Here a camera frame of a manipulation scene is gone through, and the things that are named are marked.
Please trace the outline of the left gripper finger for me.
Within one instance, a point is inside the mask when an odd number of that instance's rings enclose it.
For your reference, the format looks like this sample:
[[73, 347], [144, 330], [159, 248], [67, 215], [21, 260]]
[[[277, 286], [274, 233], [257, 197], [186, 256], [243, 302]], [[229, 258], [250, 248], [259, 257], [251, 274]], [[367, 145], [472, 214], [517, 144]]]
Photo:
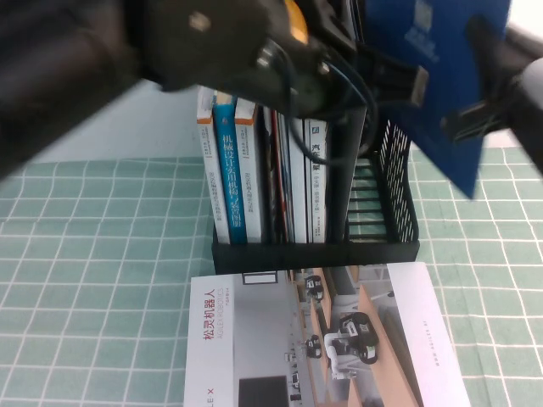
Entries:
[[422, 66], [404, 64], [358, 43], [358, 73], [378, 105], [423, 106], [429, 74]]

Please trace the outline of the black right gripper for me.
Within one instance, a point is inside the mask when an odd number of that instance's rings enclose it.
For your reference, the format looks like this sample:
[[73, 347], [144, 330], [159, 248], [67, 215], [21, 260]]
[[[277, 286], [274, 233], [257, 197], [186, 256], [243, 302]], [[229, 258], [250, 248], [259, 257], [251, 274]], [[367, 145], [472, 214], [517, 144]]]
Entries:
[[459, 108], [439, 105], [439, 128], [446, 139], [459, 143], [511, 128], [516, 136], [537, 132], [537, 39], [526, 30], [509, 25], [504, 39], [482, 16], [466, 25], [483, 92], [494, 92], [495, 101], [483, 100]]

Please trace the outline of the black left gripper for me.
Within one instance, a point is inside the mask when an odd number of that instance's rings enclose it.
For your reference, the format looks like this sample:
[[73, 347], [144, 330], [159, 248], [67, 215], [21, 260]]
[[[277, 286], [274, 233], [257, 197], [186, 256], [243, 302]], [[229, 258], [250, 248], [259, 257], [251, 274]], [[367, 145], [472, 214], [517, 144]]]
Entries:
[[165, 92], [193, 85], [214, 88], [281, 113], [287, 111], [283, 55], [292, 62], [296, 116], [325, 119], [357, 105], [326, 58], [355, 57], [327, 1], [298, 1], [308, 37], [291, 31], [284, 1], [147, 1], [143, 6], [148, 78]]

